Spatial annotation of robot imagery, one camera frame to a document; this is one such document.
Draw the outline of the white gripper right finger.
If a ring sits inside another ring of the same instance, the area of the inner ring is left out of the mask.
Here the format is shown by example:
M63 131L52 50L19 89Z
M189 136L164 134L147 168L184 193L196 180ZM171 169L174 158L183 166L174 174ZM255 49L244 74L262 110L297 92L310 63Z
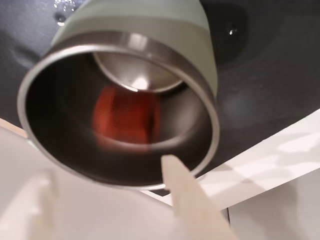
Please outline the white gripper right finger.
M218 207L204 192L189 169L175 155L161 157L163 183L189 240L236 240Z

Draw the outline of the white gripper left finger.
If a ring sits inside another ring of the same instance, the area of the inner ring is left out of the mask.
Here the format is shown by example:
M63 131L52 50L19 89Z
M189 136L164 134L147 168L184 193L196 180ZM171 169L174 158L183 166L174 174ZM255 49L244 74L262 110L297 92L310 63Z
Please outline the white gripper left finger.
M173 210L136 191L84 182L53 170L0 198L3 240L178 240Z

